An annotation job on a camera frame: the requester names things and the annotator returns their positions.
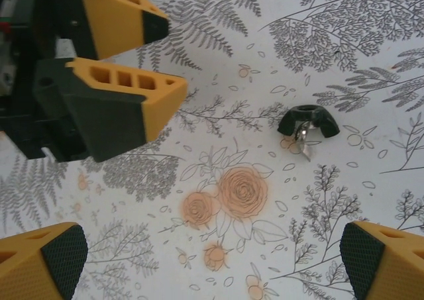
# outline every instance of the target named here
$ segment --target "rose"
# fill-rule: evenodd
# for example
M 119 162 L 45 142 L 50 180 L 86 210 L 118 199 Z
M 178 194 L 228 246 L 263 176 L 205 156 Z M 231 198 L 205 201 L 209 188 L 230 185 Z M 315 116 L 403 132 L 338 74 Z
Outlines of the rose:
M 183 218 L 194 226 L 207 224 L 212 215 L 219 211 L 215 201 L 206 193 L 188 195 L 183 203 Z
M 208 269 L 213 272 L 217 272 L 223 265 L 225 265 L 225 255 L 227 253 L 219 245 L 212 245 L 212 247 L 206 249 L 205 253 L 205 265 Z
M 218 183 L 222 209 L 236 218 L 255 216 L 264 208 L 268 186 L 254 168 L 232 168 Z

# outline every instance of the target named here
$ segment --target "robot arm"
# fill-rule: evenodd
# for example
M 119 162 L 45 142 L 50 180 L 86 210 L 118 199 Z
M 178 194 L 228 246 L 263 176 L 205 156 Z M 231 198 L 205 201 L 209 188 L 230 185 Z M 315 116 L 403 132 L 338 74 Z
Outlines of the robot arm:
M 0 128 L 28 159 L 97 162 L 159 135 L 187 81 L 100 62 L 168 35 L 148 0 L 2 0 Z M 57 38 L 78 58 L 54 59 Z

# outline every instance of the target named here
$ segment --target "black rubber grip pad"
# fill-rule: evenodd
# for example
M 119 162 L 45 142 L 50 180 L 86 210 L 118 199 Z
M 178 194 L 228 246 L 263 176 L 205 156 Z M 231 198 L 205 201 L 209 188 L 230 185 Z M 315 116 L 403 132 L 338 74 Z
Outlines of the black rubber grip pad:
M 357 300 L 365 300 L 376 277 L 384 246 L 358 225 L 345 226 L 340 251 Z
M 80 225 L 74 225 L 41 248 L 48 271 L 65 300 L 72 300 L 87 260 L 87 240 Z

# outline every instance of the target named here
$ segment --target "leaf drawing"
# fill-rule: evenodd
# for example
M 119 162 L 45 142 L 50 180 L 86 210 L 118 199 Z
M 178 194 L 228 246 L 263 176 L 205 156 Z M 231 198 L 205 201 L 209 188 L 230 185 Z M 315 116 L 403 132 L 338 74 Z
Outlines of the leaf drawing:
M 222 209 L 217 214 L 217 235 L 222 237 L 228 231 L 228 228 L 231 225 L 232 218 L 226 214 Z
M 195 98 L 197 91 L 191 94 L 191 100 Z M 281 103 L 274 103 L 265 108 L 259 108 L 257 113 L 249 111 L 251 105 L 247 100 L 234 102 L 229 108 L 218 111 L 225 107 L 225 100 L 221 96 L 216 96 L 211 104 L 200 107 L 182 107 L 176 113 L 176 120 L 180 123 L 180 128 L 195 132 L 199 123 L 204 123 L 207 133 L 222 137 L 221 122 L 236 124 L 237 128 L 243 130 L 262 131 L 262 122 L 266 121 L 269 127 L 276 126 L 285 115 L 288 108 Z
M 289 210 L 289 208 L 287 207 L 287 205 L 281 201 L 275 201 L 275 204 L 277 205 L 277 208 L 281 211 L 281 212 L 287 212 Z
M 262 15 L 257 0 L 165 0 L 160 8 L 170 18 L 170 33 L 165 39 L 137 50 L 140 68 L 148 57 L 153 69 L 158 71 L 160 62 L 167 56 L 171 62 L 200 70 L 187 53 L 187 45 L 219 50 L 231 57 L 232 46 L 221 29 L 247 36 L 248 29 L 239 9 L 250 11 L 252 16 Z
M 81 164 L 87 172 L 104 171 L 103 181 L 112 189 L 126 189 L 129 195 L 135 193 L 136 200 L 167 198 L 176 182 L 176 170 L 180 158 L 160 153 L 160 146 L 170 135 L 166 128 L 153 142 L 126 152 L 103 163 L 92 158 Z
M 197 164 L 192 164 L 188 166 L 181 174 L 180 181 L 187 181 L 189 178 L 195 175 L 198 168 L 199 166 Z
M 252 225 L 255 232 L 259 232 L 265 242 L 279 242 L 288 236 L 279 226 L 268 221 L 255 221 Z
M 244 252 L 244 247 L 246 246 L 246 240 L 243 238 L 240 238 L 240 240 L 238 240 L 237 242 L 237 251 L 242 254 Z
M 424 232 L 424 197 L 415 199 L 414 194 L 406 189 L 401 194 L 401 199 L 397 200 L 396 210 L 399 213 L 395 218 L 401 221 L 397 229 L 411 230 L 419 228 L 421 232 Z M 412 220 L 418 221 L 418 225 L 406 226 L 406 223 Z
M 255 264 L 253 264 L 252 262 L 250 263 L 250 266 L 252 267 L 253 273 L 254 275 L 259 279 L 262 280 L 262 278 L 260 277 L 260 273 L 258 268 L 255 266 Z
M 413 68 L 422 69 L 423 67 L 421 64 L 417 64 Z M 413 68 L 402 69 L 406 72 Z M 402 80 L 401 76 L 397 74 L 398 72 L 378 67 L 371 67 L 369 70 L 355 70 L 353 73 L 356 75 L 345 80 L 347 86 L 328 85 L 327 88 L 330 90 L 314 93 L 313 95 L 318 97 L 317 103 L 322 106 L 334 105 L 339 111 L 348 113 L 365 107 L 373 92 L 389 89 L 392 96 L 382 100 L 383 103 L 394 102 L 397 108 L 409 105 L 406 111 L 412 111 L 424 105 L 424 75 L 415 72 L 412 74 L 412 78 Z
M 88 240 L 83 276 L 86 287 L 82 284 L 79 288 L 87 292 L 94 286 L 102 290 L 104 299 L 132 299 L 129 268 L 143 277 L 153 275 L 159 268 L 147 230 L 147 225 L 127 225 L 124 221 L 105 225 L 97 239 Z
M 385 40 L 397 42 L 424 36 L 421 0 L 300 0 L 307 9 L 268 23 L 277 57 L 301 72 L 325 72 L 332 66 L 356 69 L 357 56 L 374 56 Z M 419 67 L 420 51 L 397 65 Z
M 234 219 L 233 228 L 240 238 L 245 240 L 252 238 L 252 220 L 249 217 L 245 219 Z
M 340 242 L 335 239 L 336 230 L 349 221 L 362 219 L 356 194 L 349 195 L 347 187 L 336 185 L 340 172 L 336 166 L 322 165 L 314 171 L 315 187 L 308 185 L 304 192 L 308 205 L 302 207 L 303 220 L 292 219 L 289 225 L 290 240 L 294 243 L 293 267 L 290 272 L 272 278 L 297 280 L 302 283 L 303 292 L 316 299 L 335 300 L 329 294 L 334 289 L 354 295 L 349 285 L 334 286 L 348 282 L 345 267 L 338 261 L 340 254 L 335 252 L 335 246 Z M 306 241 L 309 240 L 307 230 L 315 242 Z M 328 257 L 330 250 L 335 256 Z M 321 270 L 328 263 L 330 266 L 324 275 Z M 308 264 L 305 269 L 298 269 L 305 264 Z M 323 276 L 326 284 L 321 282 Z
M 260 163 L 253 164 L 253 167 L 259 172 L 260 176 L 262 176 L 264 179 L 270 177 L 271 174 L 274 173 L 273 169 L 269 168 L 268 166 L 264 166 Z
M 423 121 L 421 121 L 421 112 L 418 113 L 416 120 L 411 117 L 409 119 L 409 125 L 411 128 L 398 128 L 403 140 L 390 140 L 390 143 L 393 144 L 396 148 L 403 150 L 405 154 L 405 162 L 397 170 L 386 171 L 383 173 L 407 171 L 407 170 L 417 170 L 422 169 L 424 166 L 417 166 L 409 168 L 408 165 L 411 159 L 416 155 L 417 152 L 424 149 L 424 126 Z
M 56 190 L 62 188 L 67 169 L 67 163 L 59 164 L 50 157 L 28 161 L 17 154 L 11 173 L 0 177 L 4 232 L 10 218 L 21 230 L 27 229 L 23 222 L 27 217 L 41 227 L 43 215 L 50 216 L 51 203 L 57 204 Z

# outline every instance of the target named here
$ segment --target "botanical print paper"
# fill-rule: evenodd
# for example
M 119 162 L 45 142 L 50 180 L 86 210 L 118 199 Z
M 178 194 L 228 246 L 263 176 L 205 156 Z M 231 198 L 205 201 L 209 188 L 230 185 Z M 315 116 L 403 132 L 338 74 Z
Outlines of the botanical print paper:
M 2 134 L 2 236 L 78 222 L 75 299 L 353 299 L 347 222 L 424 230 L 423 1 L 151 1 L 169 37 L 109 61 L 184 76 L 185 103 L 101 164 L 26 161 Z M 276 127 L 311 103 L 341 133 L 311 131 L 308 162 Z

